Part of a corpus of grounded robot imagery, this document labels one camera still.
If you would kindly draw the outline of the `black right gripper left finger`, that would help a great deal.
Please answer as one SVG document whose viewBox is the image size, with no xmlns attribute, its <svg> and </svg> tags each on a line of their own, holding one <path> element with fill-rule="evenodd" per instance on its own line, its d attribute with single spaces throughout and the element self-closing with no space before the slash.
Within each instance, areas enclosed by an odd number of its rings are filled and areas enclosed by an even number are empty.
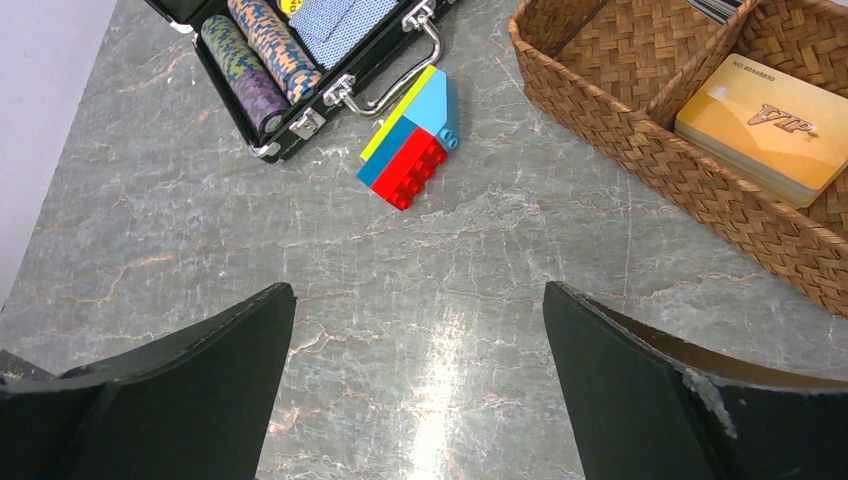
<svg viewBox="0 0 848 480">
<path fill-rule="evenodd" d="M 5 479 L 251 479 L 293 333 L 279 282 L 119 355 L 50 373 L 1 354 Z"/>
</svg>

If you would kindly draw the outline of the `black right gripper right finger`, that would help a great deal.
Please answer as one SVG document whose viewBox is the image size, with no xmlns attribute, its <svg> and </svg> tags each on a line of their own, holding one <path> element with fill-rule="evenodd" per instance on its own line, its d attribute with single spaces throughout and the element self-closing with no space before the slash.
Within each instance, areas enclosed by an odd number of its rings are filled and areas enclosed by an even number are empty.
<svg viewBox="0 0 848 480">
<path fill-rule="evenodd" d="M 543 316 L 589 479 L 843 479 L 847 385 L 675 337 L 563 282 Z"/>
</svg>

